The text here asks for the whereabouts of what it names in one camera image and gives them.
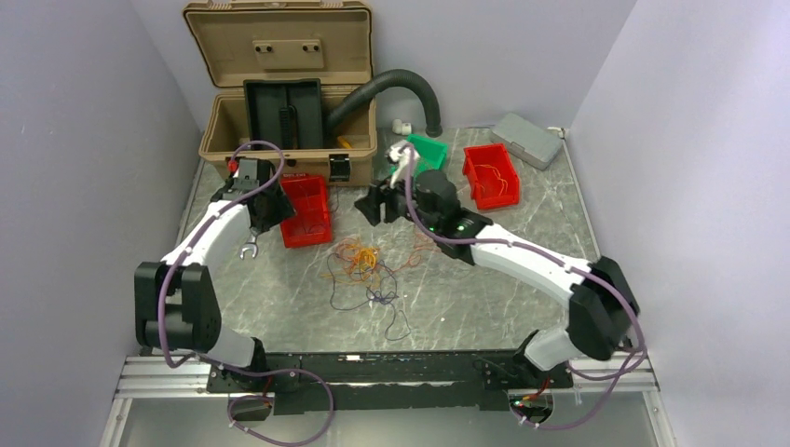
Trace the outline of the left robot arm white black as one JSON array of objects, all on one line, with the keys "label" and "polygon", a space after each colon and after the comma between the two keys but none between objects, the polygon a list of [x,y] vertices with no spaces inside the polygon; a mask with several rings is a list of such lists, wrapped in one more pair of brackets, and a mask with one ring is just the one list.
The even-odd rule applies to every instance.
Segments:
[{"label": "left robot arm white black", "polygon": [[260,340],[227,327],[211,270],[232,251],[258,252],[259,235],[293,217],[294,209],[276,178],[275,165],[243,157],[211,197],[203,218],[173,251],[134,272],[135,335],[139,345],[164,352],[185,350],[231,370],[246,391],[268,375]]}]

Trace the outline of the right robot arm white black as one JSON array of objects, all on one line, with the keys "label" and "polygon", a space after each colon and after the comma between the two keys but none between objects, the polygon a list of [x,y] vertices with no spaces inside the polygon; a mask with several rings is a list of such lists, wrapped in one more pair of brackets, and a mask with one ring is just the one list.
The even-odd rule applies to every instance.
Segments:
[{"label": "right robot arm white black", "polygon": [[589,262],[517,237],[463,207],[456,186],[439,170],[413,180],[388,177],[370,185],[354,206],[371,225],[409,220],[446,256],[516,278],[566,310],[565,326],[532,332],[519,346],[512,365],[524,386],[538,385],[551,369],[576,357],[611,359],[629,332],[636,336],[636,350],[645,344],[637,326],[639,306],[616,261],[602,256]]}]

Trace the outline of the silver wrench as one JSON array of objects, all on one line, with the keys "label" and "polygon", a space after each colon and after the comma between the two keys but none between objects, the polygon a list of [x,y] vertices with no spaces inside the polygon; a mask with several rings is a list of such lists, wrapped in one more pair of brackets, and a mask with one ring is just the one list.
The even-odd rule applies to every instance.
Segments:
[{"label": "silver wrench", "polygon": [[245,242],[239,247],[238,257],[242,260],[255,259],[258,255],[258,233],[251,231]]}]

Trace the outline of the red plastic bin left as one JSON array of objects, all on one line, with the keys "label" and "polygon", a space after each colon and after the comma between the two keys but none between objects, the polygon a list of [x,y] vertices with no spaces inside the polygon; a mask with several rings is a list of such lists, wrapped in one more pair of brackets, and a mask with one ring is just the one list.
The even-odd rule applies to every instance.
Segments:
[{"label": "red plastic bin left", "polygon": [[326,181],[319,175],[286,177],[281,187],[294,209],[294,216],[280,224],[288,249],[329,243],[333,239]]}]

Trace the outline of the red plastic bin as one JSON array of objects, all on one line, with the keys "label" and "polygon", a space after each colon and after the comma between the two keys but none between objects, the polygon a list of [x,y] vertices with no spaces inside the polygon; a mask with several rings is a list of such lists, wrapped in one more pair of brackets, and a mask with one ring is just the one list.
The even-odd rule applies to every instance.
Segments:
[{"label": "red plastic bin", "polygon": [[470,198],[478,210],[495,210],[520,203],[520,178],[503,144],[465,147],[464,156],[462,173],[467,177]]},{"label": "red plastic bin", "polygon": [[319,175],[286,177],[281,187],[294,209],[294,216],[280,224],[288,249],[329,243],[333,239],[326,181]]}]

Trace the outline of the green plastic bin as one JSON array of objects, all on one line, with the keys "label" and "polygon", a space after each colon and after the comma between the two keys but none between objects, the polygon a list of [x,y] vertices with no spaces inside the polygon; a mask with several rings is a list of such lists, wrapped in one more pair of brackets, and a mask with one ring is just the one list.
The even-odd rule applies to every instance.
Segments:
[{"label": "green plastic bin", "polygon": [[415,176],[426,170],[443,169],[448,152],[446,143],[416,134],[408,136],[407,141],[415,147],[419,154],[415,165]]}]

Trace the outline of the white pipe fitting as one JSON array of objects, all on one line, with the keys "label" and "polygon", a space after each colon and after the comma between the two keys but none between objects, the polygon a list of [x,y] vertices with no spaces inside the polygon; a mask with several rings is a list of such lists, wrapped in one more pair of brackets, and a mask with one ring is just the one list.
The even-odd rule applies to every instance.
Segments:
[{"label": "white pipe fitting", "polygon": [[400,119],[394,119],[391,123],[391,130],[400,136],[409,136],[413,133],[413,125]]}]

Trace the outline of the black toolbox tray insert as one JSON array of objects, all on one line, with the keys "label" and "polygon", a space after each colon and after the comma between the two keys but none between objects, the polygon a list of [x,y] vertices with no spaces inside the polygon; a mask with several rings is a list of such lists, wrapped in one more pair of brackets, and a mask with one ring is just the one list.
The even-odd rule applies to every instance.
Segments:
[{"label": "black toolbox tray insert", "polygon": [[283,150],[321,149],[324,119],[318,78],[247,80],[243,84],[250,138]]}]

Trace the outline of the red plastic bin right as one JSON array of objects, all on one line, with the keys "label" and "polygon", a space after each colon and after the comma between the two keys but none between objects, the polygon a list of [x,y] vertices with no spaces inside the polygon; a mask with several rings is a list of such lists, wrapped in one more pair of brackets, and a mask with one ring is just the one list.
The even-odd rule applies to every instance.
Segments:
[{"label": "red plastic bin right", "polygon": [[470,198],[478,210],[495,210],[520,203],[520,178],[503,144],[465,147],[464,156],[462,173],[467,177]]}]

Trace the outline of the grey plastic case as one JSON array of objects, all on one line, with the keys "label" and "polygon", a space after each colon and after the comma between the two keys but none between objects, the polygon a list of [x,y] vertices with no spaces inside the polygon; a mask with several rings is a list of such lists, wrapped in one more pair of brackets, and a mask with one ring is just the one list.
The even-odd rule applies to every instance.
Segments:
[{"label": "grey plastic case", "polygon": [[503,144],[512,156],[539,170],[545,170],[563,147],[555,133],[514,113],[506,114],[491,128],[490,141]]}]

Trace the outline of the tan plastic toolbox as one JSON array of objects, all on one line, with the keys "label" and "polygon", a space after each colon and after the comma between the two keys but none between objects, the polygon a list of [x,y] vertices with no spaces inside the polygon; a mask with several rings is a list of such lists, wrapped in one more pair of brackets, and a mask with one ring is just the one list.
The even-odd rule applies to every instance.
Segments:
[{"label": "tan plastic toolbox", "polygon": [[183,11],[218,92],[198,149],[221,175],[234,152],[338,186],[374,176],[375,103],[336,127],[330,112],[374,74],[360,1],[205,1]]}]

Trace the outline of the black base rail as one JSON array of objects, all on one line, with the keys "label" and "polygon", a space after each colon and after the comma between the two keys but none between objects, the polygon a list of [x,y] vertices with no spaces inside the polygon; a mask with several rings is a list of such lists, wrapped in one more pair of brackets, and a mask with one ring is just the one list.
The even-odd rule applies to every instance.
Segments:
[{"label": "black base rail", "polygon": [[266,354],[273,379],[213,367],[206,389],[239,394],[266,391],[276,415],[338,411],[475,407],[506,411],[509,399],[531,390],[569,389],[564,364],[530,372],[512,350],[444,350]]}]

